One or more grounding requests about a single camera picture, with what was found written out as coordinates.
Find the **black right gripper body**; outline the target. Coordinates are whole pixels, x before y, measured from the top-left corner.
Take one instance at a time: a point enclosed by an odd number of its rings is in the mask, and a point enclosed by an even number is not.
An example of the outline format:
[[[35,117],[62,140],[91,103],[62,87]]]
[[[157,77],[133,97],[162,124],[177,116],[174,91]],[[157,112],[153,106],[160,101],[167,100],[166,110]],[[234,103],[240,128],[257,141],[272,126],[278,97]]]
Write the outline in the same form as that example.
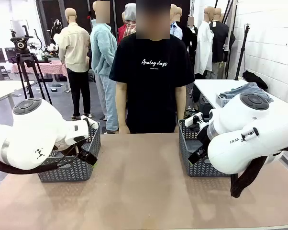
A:
[[[199,132],[197,134],[197,140],[199,140],[202,143],[203,150],[207,150],[210,143],[210,139],[207,134],[208,127],[209,127],[208,123],[200,125]]]

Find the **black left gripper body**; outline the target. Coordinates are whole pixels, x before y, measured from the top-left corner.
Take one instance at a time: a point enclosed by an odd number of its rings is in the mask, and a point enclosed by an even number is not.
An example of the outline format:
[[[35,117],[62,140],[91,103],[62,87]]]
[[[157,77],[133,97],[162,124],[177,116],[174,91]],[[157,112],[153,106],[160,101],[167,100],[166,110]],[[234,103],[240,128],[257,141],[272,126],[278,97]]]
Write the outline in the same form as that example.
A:
[[[71,147],[71,156],[82,156],[85,157],[88,154],[88,143],[76,143]]]

